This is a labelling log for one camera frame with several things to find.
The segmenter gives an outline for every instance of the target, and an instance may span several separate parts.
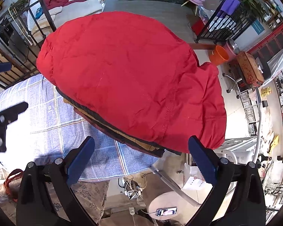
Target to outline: wooden beam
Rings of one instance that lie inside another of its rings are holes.
[[[2,57],[4,57],[7,62],[11,62],[13,66],[15,66],[19,71],[21,71],[23,74],[27,72],[26,69],[22,69],[11,57],[9,57],[3,50],[0,48],[0,54]]]
[[[188,43],[193,50],[214,50],[215,44]]]

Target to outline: orange bucket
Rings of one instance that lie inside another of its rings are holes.
[[[210,58],[211,63],[214,65],[220,65],[230,59],[227,51],[219,45],[215,47],[215,49],[212,51],[212,54],[210,54],[208,57]]]

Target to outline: metal pipe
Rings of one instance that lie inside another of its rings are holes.
[[[257,104],[258,104],[258,111],[259,111],[259,125],[257,130],[257,144],[255,149],[255,155],[253,157],[253,163],[256,164],[256,161],[258,159],[259,151],[260,151],[260,143],[261,143],[261,128],[262,128],[262,100],[259,88],[256,87],[256,95],[257,95]]]
[[[179,196],[181,196],[183,199],[185,199],[188,203],[190,203],[194,207],[200,207],[201,204],[199,204],[197,201],[193,200],[191,197],[189,197],[185,192],[183,192],[179,187],[172,184],[168,179],[166,179],[164,176],[160,174],[160,172],[152,165],[149,166],[150,170],[158,175],[160,179],[168,185],[171,189],[173,189]]]
[[[43,11],[43,13],[44,13],[44,15],[45,15],[45,17],[47,19],[47,22],[49,23],[52,31],[55,32],[57,30],[57,28],[56,28],[56,26],[55,26],[55,24],[54,24],[54,22],[53,22],[53,20],[51,18],[51,15],[49,14],[49,11],[48,11],[45,3],[44,3],[44,0],[39,0],[39,2],[40,2],[40,5],[42,7],[42,11]]]

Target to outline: bed post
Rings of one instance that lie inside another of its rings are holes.
[[[39,2],[41,4],[42,11],[45,14],[45,17],[46,17],[46,19],[47,19],[47,21],[48,21],[52,31],[55,32],[57,30],[57,28],[55,27],[55,24],[53,23],[53,20],[52,20],[50,14],[49,14],[49,11],[48,11],[45,3],[44,3],[44,0],[39,0]]]

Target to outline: red sleeping bag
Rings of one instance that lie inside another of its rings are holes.
[[[132,137],[189,153],[224,142],[226,112],[211,63],[157,20],[105,12],[66,22],[45,40],[39,71],[65,95]]]

